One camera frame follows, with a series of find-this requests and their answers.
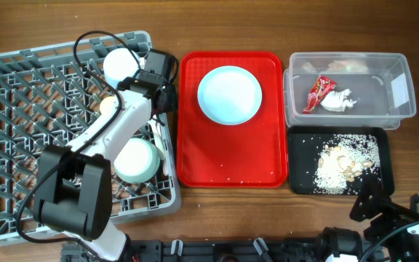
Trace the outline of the light blue bowl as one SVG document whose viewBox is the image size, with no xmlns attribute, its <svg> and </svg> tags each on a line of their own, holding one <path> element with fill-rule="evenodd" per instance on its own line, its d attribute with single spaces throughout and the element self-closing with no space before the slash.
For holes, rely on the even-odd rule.
<svg viewBox="0 0 419 262">
<path fill-rule="evenodd" d="M 126 48 L 118 48 L 109 52 L 103 61 L 103 71 L 106 82 L 114 89 L 118 83 L 133 76 L 139 69 L 138 54 Z"/>
</svg>

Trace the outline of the white plastic spoon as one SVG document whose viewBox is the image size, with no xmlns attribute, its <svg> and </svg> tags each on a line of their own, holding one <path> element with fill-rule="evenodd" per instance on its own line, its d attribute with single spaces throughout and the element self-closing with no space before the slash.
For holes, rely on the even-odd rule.
<svg viewBox="0 0 419 262">
<path fill-rule="evenodd" d="M 164 155 L 164 145 L 163 145 L 163 141 L 162 141 L 160 132 L 159 132 L 158 127 L 157 127 L 158 123 L 154 119 L 151 119 L 148 123 L 151 126 L 151 131 L 153 133 L 154 144 L 155 144 L 155 147 L 157 147 L 157 149 L 158 149 L 159 157 L 160 157 L 161 160 L 165 160 L 166 156 Z"/>
</svg>

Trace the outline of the yellow plastic cup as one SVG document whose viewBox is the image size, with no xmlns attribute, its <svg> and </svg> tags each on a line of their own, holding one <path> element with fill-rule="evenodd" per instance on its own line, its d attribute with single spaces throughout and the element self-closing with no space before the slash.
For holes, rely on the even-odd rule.
<svg viewBox="0 0 419 262">
<path fill-rule="evenodd" d="M 115 96 L 109 96 L 104 98 L 100 103 L 100 113 L 101 115 L 111 115 L 116 112 L 116 108 L 118 106 L 118 100 Z"/>
</svg>

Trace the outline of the light blue plate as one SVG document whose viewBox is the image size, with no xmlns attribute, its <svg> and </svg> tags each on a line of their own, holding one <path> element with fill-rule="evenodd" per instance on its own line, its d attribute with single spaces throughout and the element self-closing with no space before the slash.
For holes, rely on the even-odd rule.
<svg viewBox="0 0 419 262">
<path fill-rule="evenodd" d="M 202 78 L 197 88 L 197 101 L 208 119 L 234 126 L 248 122 L 257 114 L 263 93 L 260 82 L 248 70 L 225 65 Z"/>
</svg>

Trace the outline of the green bowl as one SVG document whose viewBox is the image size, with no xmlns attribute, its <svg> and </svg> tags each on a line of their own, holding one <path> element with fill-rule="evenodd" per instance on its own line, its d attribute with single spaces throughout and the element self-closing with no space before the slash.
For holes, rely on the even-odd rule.
<svg viewBox="0 0 419 262">
<path fill-rule="evenodd" d="M 141 138 L 130 138 L 113 163 L 116 174 L 127 183 L 145 183 L 160 164 L 158 148 Z"/>
</svg>

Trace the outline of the white tissue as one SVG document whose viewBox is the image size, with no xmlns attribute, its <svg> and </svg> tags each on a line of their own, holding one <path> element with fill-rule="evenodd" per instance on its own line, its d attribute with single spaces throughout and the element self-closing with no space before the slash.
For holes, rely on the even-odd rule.
<svg viewBox="0 0 419 262">
<path fill-rule="evenodd" d="M 356 100 L 349 99 L 350 89 L 340 92 L 331 91 L 321 101 L 321 106 L 328 111 L 344 112 L 347 108 L 353 108 Z"/>
</svg>

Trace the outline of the red strawberry snack wrapper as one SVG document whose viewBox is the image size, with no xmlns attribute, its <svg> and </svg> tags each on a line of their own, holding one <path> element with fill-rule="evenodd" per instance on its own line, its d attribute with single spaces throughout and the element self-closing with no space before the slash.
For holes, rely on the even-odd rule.
<svg viewBox="0 0 419 262">
<path fill-rule="evenodd" d="M 310 114 L 320 104 L 320 102 L 335 89 L 337 82 L 326 77 L 318 76 L 313 87 L 308 93 L 307 106 L 303 109 L 303 114 Z"/>
</svg>

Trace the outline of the white plastic fork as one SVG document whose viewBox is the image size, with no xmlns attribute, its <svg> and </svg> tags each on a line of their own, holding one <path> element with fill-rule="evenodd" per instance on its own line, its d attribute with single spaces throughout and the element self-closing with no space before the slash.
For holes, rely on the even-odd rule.
<svg viewBox="0 0 419 262">
<path fill-rule="evenodd" d="M 163 167 L 162 167 L 162 172 L 163 175 L 165 176 L 169 176 L 169 168 L 168 168 L 168 160 L 167 160 L 167 155 L 166 155 L 166 150 L 167 150 L 167 145 L 164 141 L 164 139 L 161 140 L 161 144 L 162 144 L 162 161 L 163 161 Z"/>
</svg>

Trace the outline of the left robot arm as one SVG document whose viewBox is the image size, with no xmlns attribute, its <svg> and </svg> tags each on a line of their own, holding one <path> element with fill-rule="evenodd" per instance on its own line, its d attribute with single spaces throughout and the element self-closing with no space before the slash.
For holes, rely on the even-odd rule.
<svg viewBox="0 0 419 262">
<path fill-rule="evenodd" d="M 111 221 L 112 173 L 145 183 L 171 170 L 161 118 L 177 108 L 175 56 L 151 49 L 121 77 L 100 117 L 65 146 L 47 146 L 30 192 L 33 218 L 102 261 L 134 261 L 130 237 Z"/>
</svg>

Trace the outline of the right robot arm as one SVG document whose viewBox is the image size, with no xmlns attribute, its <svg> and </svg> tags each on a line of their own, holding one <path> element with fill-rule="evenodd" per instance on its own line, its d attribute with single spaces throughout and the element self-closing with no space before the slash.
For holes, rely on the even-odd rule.
<svg viewBox="0 0 419 262">
<path fill-rule="evenodd" d="M 377 261 L 375 252 L 385 248 L 390 261 L 419 261 L 419 194 L 410 197 L 408 208 L 392 202 L 374 177 L 362 187 L 349 217 L 370 221 L 362 234 L 327 227 L 316 238 L 314 255 L 318 261 Z"/>
</svg>

